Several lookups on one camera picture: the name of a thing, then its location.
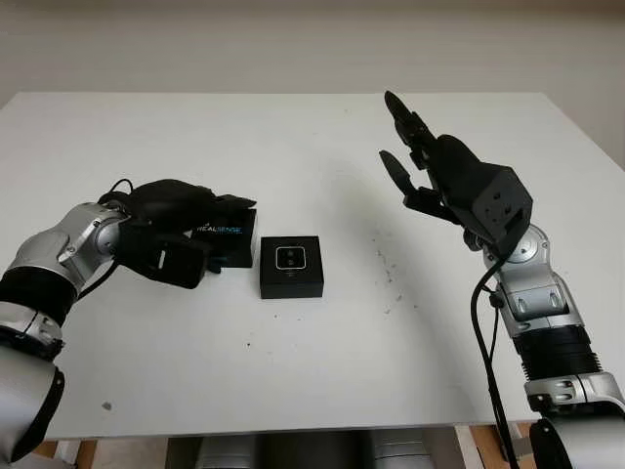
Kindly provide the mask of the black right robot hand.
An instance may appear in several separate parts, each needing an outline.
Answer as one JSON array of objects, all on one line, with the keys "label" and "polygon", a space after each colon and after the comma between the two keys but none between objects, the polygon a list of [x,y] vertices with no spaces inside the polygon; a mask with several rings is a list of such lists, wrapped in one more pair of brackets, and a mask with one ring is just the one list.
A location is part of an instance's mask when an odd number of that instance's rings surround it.
[{"label": "black right robot hand", "polygon": [[474,213],[475,196],[464,186],[466,174],[480,166],[478,158],[458,139],[430,131],[420,115],[408,109],[393,92],[384,93],[397,134],[409,148],[409,155],[418,169],[428,173],[429,188],[415,187],[408,171],[387,150],[379,155],[392,181],[403,195],[403,205],[462,227],[465,242],[473,250],[485,240],[480,232],[479,220]]}]

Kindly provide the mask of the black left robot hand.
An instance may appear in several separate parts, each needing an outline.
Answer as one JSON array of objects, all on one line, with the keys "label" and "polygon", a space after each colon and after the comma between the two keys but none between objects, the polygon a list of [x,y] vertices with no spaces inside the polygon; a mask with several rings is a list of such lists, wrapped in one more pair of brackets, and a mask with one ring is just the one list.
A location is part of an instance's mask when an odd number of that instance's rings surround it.
[{"label": "black left robot hand", "polygon": [[214,215],[230,214],[256,205],[256,201],[183,181],[164,179],[131,189],[109,191],[98,204],[119,209],[128,216],[125,225],[165,234],[182,234],[199,228]]}]

